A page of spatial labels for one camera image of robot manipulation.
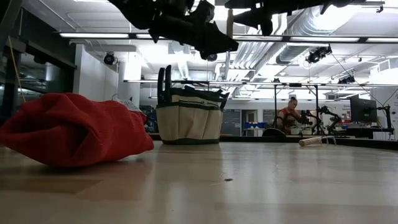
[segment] wooden table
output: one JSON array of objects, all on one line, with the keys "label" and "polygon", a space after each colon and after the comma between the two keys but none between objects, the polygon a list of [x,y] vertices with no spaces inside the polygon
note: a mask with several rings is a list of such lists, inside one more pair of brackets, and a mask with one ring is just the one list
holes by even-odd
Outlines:
[{"label": "wooden table", "polygon": [[391,224],[397,189],[397,153],[360,147],[156,142],[75,170],[0,149],[1,224]]}]

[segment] monitor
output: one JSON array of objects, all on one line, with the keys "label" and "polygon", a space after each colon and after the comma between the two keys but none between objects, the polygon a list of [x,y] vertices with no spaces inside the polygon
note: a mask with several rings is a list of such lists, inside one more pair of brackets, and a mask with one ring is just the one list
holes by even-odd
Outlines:
[{"label": "monitor", "polygon": [[350,98],[351,122],[377,122],[377,106],[374,100]]}]

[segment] security camera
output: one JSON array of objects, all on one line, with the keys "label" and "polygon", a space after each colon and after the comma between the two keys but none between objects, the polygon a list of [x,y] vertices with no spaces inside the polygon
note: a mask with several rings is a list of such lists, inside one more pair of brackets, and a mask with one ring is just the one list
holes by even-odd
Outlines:
[{"label": "security camera", "polygon": [[107,65],[114,65],[118,62],[118,59],[114,56],[114,52],[107,52],[104,58],[104,63]]},{"label": "security camera", "polygon": [[217,54],[207,56],[207,61],[214,62],[215,60],[217,60]]}]

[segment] white wall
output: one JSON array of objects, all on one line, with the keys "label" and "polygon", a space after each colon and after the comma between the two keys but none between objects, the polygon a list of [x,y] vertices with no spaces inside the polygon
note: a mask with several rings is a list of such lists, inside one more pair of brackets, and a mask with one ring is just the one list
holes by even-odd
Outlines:
[{"label": "white wall", "polygon": [[132,102],[135,105],[139,105],[140,103],[140,83],[125,83],[123,82],[126,74],[131,73],[128,71],[127,62],[121,62],[119,64],[119,81],[118,81],[118,98],[122,100],[128,100],[132,97]]},{"label": "white wall", "polygon": [[89,54],[84,45],[76,46],[75,64],[78,69],[73,81],[74,93],[93,101],[111,100],[117,93],[118,74]]}]

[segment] fluorescent light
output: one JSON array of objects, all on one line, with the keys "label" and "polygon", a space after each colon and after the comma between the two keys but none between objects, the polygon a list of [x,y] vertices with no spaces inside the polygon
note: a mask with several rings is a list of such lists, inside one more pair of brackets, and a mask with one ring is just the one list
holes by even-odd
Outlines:
[{"label": "fluorescent light", "polygon": [[210,84],[242,85],[243,82],[209,82]]},{"label": "fluorescent light", "polygon": [[317,44],[317,43],[287,43],[288,46],[294,47],[329,47],[329,44]]},{"label": "fluorescent light", "polygon": [[398,42],[398,38],[382,38],[382,37],[371,37],[366,40],[367,42]]},{"label": "fluorescent light", "polygon": [[157,83],[157,80],[124,80],[129,83]]},{"label": "fluorescent light", "polygon": [[112,33],[102,33],[102,34],[95,34],[95,33],[60,33],[61,37],[66,38],[90,38],[90,39],[127,39],[129,38],[129,34],[112,34]]},{"label": "fluorescent light", "polygon": [[358,37],[292,37],[291,41],[305,42],[357,42]]},{"label": "fluorescent light", "polygon": [[138,39],[152,39],[150,34],[136,34]]},{"label": "fluorescent light", "polygon": [[256,41],[256,40],[265,40],[265,41],[281,41],[282,37],[277,36],[267,36],[263,37],[261,35],[233,35],[233,38],[236,40],[251,40],[251,41]]}]

